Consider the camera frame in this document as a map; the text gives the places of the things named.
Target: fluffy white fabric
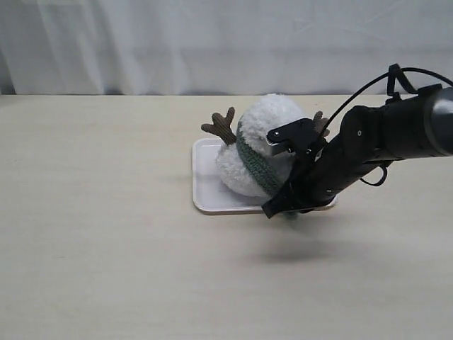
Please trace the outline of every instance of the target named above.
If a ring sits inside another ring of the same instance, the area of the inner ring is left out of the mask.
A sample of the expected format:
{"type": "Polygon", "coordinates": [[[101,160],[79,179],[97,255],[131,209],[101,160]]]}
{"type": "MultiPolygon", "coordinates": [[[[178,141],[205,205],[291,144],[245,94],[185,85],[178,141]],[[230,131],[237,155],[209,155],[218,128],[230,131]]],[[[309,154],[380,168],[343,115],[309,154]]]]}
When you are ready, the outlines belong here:
{"type": "MultiPolygon", "coordinates": [[[[268,160],[282,182],[289,176],[293,156],[282,153],[272,157],[265,147],[265,137],[269,130],[305,117],[301,108],[289,97],[272,93],[261,97],[240,118],[246,143],[268,160]]],[[[216,165],[220,179],[232,191],[244,196],[267,197],[242,163],[236,144],[222,146],[216,165]]]]}

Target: green knitted scarf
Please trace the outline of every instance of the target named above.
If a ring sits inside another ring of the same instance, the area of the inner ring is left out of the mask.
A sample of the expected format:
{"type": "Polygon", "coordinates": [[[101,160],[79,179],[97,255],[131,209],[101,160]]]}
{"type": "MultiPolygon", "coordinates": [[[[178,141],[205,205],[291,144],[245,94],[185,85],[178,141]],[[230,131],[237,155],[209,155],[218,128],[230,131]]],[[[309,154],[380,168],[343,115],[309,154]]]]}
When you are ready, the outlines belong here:
{"type": "MultiPolygon", "coordinates": [[[[236,148],[239,157],[256,183],[267,195],[273,197],[277,194],[283,183],[278,178],[277,172],[269,165],[266,159],[261,154],[255,152],[250,145],[246,143],[241,127],[242,124],[241,121],[239,121],[236,130],[236,148]]],[[[297,214],[295,212],[287,212],[285,213],[285,216],[294,218],[297,214]]]]}

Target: plush toy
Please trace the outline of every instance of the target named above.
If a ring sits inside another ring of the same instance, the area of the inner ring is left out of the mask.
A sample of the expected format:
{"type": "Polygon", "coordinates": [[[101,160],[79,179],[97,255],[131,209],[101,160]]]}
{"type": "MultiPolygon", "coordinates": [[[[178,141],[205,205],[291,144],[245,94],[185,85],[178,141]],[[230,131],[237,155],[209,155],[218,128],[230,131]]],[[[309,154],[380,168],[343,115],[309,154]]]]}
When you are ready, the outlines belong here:
{"type": "MultiPolygon", "coordinates": [[[[213,124],[201,126],[203,131],[220,137],[224,142],[216,158],[219,177],[238,194],[270,198],[288,178],[294,155],[288,152],[271,155],[266,147],[266,135],[269,130],[307,116],[292,99],[274,93],[260,97],[243,113],[236,134],[230,127],[234,114],[234,107],[230,107],[225,117],[214,113],[213,124]]],[[[313,118],[318,132],[327,121],[322,115],[319,111],[313,118]]]]}

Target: robotic arm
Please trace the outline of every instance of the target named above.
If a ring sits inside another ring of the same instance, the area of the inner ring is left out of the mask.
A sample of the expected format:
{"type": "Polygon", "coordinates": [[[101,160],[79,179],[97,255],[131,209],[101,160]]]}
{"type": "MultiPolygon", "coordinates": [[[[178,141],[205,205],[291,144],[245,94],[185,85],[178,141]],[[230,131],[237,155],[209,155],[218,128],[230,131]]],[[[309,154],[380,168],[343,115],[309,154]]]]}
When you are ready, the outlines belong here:
{"type": "Polygon", "coordinates": [[[296,154],[289,178],[277,195],[262,206],[268,218],[289,211],[308,213],[328,205],[359,180],[380,186],[393,162],[453,155],[453,82],[423,69],[391,65],[389,72],[344,103],[328,124],[354,97],[386,77],[391,98],[385,105],[354,106],[345,114],[339,133],[330,142],[322,137],[323,132],[315,132],[314,122],[306,118],[268,133],[268,144],[274,153],[296,154]],[[435,84],[415,90],[405,71],[429,74],[452,87],[444,89],[435,84]],[[395,80],[415,96],[401,99],[394,91],[395,80]],[[377,183],[366,182],[363,177],[377,168],[383,171],[382,179],[377,183]]]}

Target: black cable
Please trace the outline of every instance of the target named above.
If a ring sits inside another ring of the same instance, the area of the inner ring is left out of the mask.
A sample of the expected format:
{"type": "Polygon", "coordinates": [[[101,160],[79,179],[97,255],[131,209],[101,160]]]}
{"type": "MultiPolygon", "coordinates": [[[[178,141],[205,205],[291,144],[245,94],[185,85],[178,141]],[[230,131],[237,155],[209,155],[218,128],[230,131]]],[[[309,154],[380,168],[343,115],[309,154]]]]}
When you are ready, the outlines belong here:
{"type": "MultiPolygon", "coordinates": [[[[450,79],[440,75],[440,74],[437,74],[436,72],[433,72],[433,71],[429,71],[427,69],[420,69],[418,67],[403,67],[401,68],[401,71],[402,72],[414,72],[414,73],[421,73],[421,74],[426,74],[428,76],[432,76],[434,78],[437,78],[439,79],[440,81],[443,81],[444,83],[447,83],[449,84],[450,86],[453,86],[453,81],[451,81],[450,79]]],[[[324,125],[323,129],[321,130],[321,132],[319,133],[319,140],[318,142],[321,141],[321,139],[323,138],[324,136],[324,133],[326,132],[328,126],[332,123],[332,121],[338,116],[338,114],[340,114],[340,112],[350,104],[351,101],[353,101],[355,98],[357,98],[363,91],[365,91],[366,89],[368,89],[369,87],[375,85],[376,83],[378,83],[379,81],[381,81],[382,79],[385,79],[387,78],[388,76],[390,75],[390,72],[386,72],[380,76],[378,76],[377,78],[371,80],[368,84],[364,85],[361,89],[359,89],[357,92],[355,92],[351,97],[349,97],[347,99],[347,101],[345,101],[339,108],[337,111],[335,111],[335,113],[328,119],[327,123],[324,125]]]]}

